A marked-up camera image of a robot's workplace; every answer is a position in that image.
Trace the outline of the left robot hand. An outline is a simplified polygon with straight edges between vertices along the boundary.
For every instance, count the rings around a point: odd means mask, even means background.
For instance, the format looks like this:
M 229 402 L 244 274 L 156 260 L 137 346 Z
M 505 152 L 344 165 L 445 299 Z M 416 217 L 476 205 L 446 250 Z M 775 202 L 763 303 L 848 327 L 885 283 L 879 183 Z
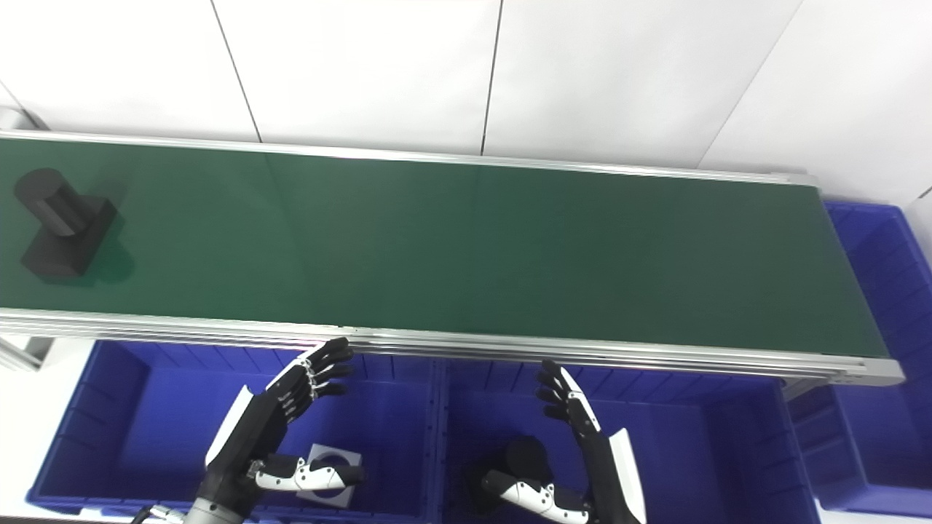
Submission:
M 345 394 L 336 382 L 352 372 L 353 350 L 333 338 L 299 354 L 262 392 L 243 387 L 205 457 L 205 475 L 187 517 L 242 523 L 266 491 L 330 491 L 364 481 L 364 468 L 280 454 L 288 427 L 324 396 Z

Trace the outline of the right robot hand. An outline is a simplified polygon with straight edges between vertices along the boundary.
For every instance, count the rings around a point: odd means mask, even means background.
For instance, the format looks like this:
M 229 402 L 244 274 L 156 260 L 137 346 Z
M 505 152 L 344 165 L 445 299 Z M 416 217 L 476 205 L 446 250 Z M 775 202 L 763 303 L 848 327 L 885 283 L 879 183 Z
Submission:
M 646 501 L 627 429 L 606 434 L 583 389 L 557 362 L 543 360 L 536 379 L 543 414 L 566 424 L 578 445 L 587 491 L 557 485 L 545 444 L 527 435 L 479 465 L 481 499 L 490 507 L 512 504 L 556 523 L 646 523 Z

